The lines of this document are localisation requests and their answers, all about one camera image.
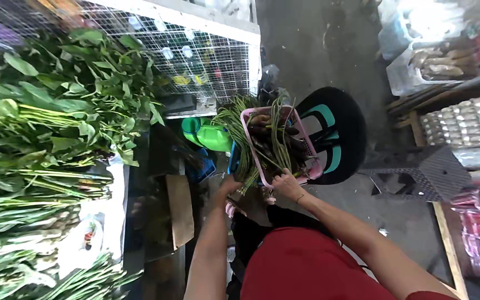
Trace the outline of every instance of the human arm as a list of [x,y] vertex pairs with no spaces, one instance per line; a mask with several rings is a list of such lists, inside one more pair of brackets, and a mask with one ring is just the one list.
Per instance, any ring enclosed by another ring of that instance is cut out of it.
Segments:
[[192,256],[185,300],[225,299],[227,272],[227,227],[225,203],[227,195],[242,186],[227,177],[213,196],[214,207],[205,220]]
[[411,260],[397,245],[357,217],[307,193],[292,176],[276,176],[273,186],[311,214],[355,252],[373,272],[379,283],[398,300],[415,291],[434,291],[457,298],[434,276]]

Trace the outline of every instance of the concrete floor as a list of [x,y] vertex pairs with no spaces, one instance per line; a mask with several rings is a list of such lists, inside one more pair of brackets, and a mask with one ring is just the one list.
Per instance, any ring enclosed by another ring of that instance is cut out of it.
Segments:
[[[381,29],[374,0],[257,0],[266,63],[281,70],[278,85],[297,101],[324,86],[350,93],[360,105],[369,148],[404,146],[384,110],[392,95],[386,63],[377,58]],[[423,268],[446,283],[452,278],[432,207],[425,202],[375,200],[373,184],[356,174],[309,193],[375,226]],[[283,202],[284,207],[293,206]]]

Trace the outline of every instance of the wire mesh cage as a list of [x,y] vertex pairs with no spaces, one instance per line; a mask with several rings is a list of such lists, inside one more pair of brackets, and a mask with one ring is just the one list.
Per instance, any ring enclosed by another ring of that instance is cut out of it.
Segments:
[[112,38],[131,34],[142,43],[163,74],[157,82],[160,96],[193,94],[226,104],[235,94],[257,93],[260,34],[256,24],[254,32],[243,32],[201,17],[179,16],[144,0],[91,0],[75,5],[78,17],[61,17],[60,10],[47,9],[36,0],[0,0],[0,46],[21,45],[40,29],[96,27]]

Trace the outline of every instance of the vegetable display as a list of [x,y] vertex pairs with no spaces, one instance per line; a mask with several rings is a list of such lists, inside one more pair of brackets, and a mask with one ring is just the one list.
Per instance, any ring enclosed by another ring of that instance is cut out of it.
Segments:
[[134,137],[163,124],[152,61],[134,38],[92,29],[40,34],[4,61],[0,299],[119,298],[124,273],[108,255],[59,282],[57,243],[79,223],[80,203],[110,199],[112,176],[90,168],[115,154],[138,166]]

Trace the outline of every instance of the human hand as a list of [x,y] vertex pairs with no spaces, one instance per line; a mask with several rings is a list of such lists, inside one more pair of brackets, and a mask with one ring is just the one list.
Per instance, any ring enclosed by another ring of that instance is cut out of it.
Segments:
[[233,175],[228,175],[225,179],[221,182],[220,187],[218,188],[217,192],[221,193],[223,196],[227,196],[237,189],[242,187],[241,182],[236,182]]
[[294,201],[306,194],[305,190],[299,185],[298,180],[287,168],[284,169],[284,174],[274,177],[271,185],[274,186],[277,192]]

